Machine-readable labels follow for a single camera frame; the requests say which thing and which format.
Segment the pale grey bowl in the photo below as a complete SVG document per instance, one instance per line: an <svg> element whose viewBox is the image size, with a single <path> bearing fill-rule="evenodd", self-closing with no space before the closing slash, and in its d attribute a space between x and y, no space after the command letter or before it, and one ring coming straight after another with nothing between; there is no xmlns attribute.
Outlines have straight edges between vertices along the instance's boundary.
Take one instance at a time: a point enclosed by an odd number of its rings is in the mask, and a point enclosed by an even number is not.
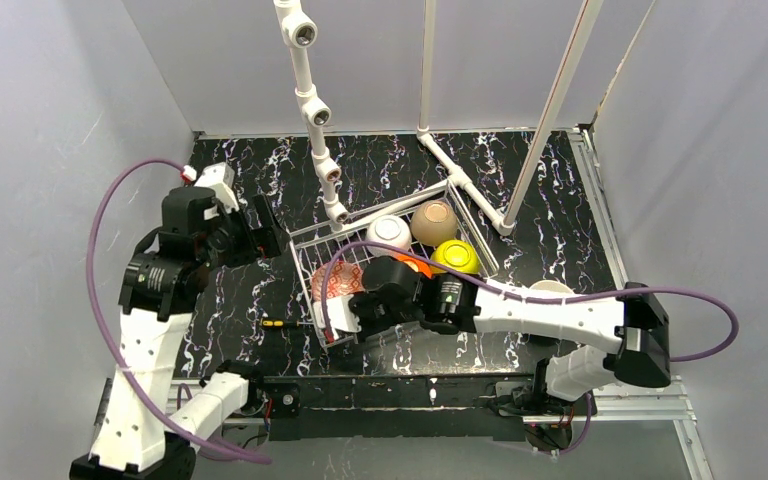
<svg viewBox="0 0 768 480"><path fill-rule="evenodd" d="M408 223L401 217L382 215L369 224L365 240L408 251L411 247L412 235Z"/></svg>

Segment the white bowl with brown outside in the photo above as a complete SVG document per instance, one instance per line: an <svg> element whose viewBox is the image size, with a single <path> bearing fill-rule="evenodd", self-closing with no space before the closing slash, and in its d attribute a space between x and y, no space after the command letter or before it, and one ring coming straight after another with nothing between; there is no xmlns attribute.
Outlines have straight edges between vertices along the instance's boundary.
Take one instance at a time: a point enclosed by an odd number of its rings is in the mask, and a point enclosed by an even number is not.
<svg viewBox="0 0 768 480"><path fill-rule="evenodd" d="M410 267L413 271L424 275L426 278L432 278L434 271L426 260L417 259L405 254L397 254L395 259Z"/></svg>

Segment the white bowl with tan outside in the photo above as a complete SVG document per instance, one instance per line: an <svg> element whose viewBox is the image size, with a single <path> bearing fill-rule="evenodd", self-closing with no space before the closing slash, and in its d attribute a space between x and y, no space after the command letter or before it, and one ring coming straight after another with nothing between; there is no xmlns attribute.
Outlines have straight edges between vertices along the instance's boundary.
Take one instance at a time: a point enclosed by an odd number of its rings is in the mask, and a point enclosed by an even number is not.
<svg viewBox="0 0 768 480"><path fill-rule="evenodd" d="M531 290L545 291L564 295L572 295L574 291L567 285L556 280L540 280L530 286Z"/></svg>

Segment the blue patterned bowl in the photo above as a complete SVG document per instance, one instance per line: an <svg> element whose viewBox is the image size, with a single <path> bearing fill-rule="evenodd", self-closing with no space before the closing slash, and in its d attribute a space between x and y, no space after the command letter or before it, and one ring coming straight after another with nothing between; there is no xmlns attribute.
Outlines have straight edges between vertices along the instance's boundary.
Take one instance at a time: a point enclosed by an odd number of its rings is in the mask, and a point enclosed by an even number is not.
<svg viewBox="0 0 768 480"><path fill-rule="evenodd" d="M311 303L322 301L322 285L325 283L327 266L318 268L312 276L310 284ZM327 299L362 292L362 268L355 263L338 261L332 268L326 286Z"/></svg>

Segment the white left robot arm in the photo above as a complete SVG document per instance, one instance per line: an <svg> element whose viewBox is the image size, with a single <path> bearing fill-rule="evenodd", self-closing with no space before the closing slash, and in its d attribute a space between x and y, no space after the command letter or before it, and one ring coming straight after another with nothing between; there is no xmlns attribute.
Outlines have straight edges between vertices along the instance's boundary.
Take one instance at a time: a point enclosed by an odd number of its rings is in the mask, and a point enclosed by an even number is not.
<svg viewBox="0 0 768 480"><path fill-rule="evenodd" d="M72 479L189 479L201 441L232 414L257 403L261 374L226 361L182 410L166 405L179 347L209 273L281 255L288 234L262 194L259 220L226 206L208 187L177 187L161 202L161 223L135 246L119 296L121 357L110 402L90 451Z"/></svg>

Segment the beige bowl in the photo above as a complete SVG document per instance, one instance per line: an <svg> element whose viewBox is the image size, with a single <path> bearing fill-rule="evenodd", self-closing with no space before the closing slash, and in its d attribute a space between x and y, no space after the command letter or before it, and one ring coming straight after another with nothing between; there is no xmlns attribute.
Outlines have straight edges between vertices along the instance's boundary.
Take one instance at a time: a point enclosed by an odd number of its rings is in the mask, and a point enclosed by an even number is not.
<svg viewBox="0 0 768 480"><path fill-rule="evenodd" d="M422 203L413 213L410 231L420 244L438 247L456 238L458 222L453 208L442 200Z"/></svg>

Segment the yellow-green bowl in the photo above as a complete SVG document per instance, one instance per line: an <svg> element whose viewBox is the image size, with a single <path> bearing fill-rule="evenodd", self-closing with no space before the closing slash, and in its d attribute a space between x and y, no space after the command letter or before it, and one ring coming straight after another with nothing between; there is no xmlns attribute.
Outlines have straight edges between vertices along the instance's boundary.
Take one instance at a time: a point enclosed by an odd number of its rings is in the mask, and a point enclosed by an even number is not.
<svg viewBox="0 0 768 480"><path fill-rule="evenodd" d="M458 239L441 243L433 251L430 260L466 274L481 272L481 262L475 248Z"/></svg>

